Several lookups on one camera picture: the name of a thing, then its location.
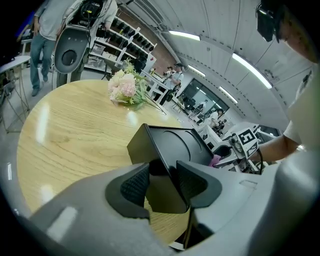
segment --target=brick wall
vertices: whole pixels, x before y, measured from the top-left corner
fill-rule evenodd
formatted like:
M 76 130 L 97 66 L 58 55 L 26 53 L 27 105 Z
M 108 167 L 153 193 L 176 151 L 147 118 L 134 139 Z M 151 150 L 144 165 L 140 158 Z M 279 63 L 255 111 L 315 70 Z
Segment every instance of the brick wall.
M 156 58 L 156 62 L 153 65 L 153 67 L 156 69 L 155 72 L 161 75 L 163 72 L 167 71 L 167 67 L 173 67 L 173 65 L 176 63 L 176 60 L 149 28 L 140 23 L 139 20 L 135 19 L 133 15 L 128 13 L 126 10 L 118 10 L 118 13 L 120 13 L 118 16 L 120 19 L 124 20 L 134 28 L 141 28 L 140 32 L 153 44 L 157 44 L 151 53 Z

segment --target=round table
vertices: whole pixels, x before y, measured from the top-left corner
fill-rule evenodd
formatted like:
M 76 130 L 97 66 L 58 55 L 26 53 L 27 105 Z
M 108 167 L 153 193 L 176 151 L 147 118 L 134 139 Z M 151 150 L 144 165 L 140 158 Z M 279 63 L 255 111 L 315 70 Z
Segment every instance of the round table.
M 27 117 L 18 142 L 17 175 L 32 212 L 84 177 L 131 165 L 127 145 L 138 128 L 181 127 L 176 118 L 155 107 L 113 104 L 108 82 L 81 80 L 61 86 L 45 97 Z M 150 224 L 165 242 L 187 228 L 189 212 L 150 211 Z

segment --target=pink object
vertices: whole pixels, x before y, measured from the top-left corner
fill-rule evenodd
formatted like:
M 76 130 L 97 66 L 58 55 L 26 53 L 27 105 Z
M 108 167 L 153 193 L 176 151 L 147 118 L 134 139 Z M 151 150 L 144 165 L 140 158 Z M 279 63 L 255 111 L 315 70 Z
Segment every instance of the pink object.
M 209 163 L 209 166 L 210 166 L 210 167 L 215 167 L 215 165 L 216 165 L 217 163 L 219 163 L 220 159 L 221 159 L 221 156 L 215 154 L 215 155 L 213 156 L 211 162 Z

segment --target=jeans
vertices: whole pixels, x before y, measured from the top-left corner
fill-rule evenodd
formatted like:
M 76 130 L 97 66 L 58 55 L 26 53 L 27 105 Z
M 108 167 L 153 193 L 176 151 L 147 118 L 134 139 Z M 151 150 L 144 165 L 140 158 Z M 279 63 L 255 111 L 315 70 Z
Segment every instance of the jeans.
M 87 64 L 89 61 L 89 52 L 90 49 L 87 48 L 84 52 L 82 61 L 80 62 L 79 66 L 76 68 L 75 71 L 71 73 L 70 82 L 79 81 L 81 79 L 81 73 L 82 71 L 84 71 L 85 64 Z M 58 88 L 60 86 L 65 85 L 67 83 L 67 78 L 68 74 L 61 74 L 58 72 L 56 75 L 56 87 Z
M 43 81 L 48 81 L 48 72 L 51 65 L 51 54 L 55 47 L 55 41 L 44 38 L 40 33 L 33 37 L 31 42 L 30 52 L 30 79 L 32 88 L 40 88 L 40 80 L 38 73 L 38 64 L 41 50 L 43 52 L 42 57 L 42 69 L 41 74 Z

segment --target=ceiling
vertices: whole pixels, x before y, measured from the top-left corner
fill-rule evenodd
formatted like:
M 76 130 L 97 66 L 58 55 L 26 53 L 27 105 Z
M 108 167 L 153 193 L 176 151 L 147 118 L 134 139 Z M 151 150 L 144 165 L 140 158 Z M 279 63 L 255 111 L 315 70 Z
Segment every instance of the ceiling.
M 266 42 L 257 32 L 255 8 L 260 0 L 136 0 L 127 7 L 163 37 L 185 65 L 205 73 L 194 76 L 249 122 L 285 130 L 287 108 L 311 63 L 287 45 Z M 201 41 L 169 34 L 176 30 L 202 36 Z M 269 70 L 267 89 L 243 65 L 236 52 L 262 73 Z M 219 87 L 227 90 L 234 104 Z

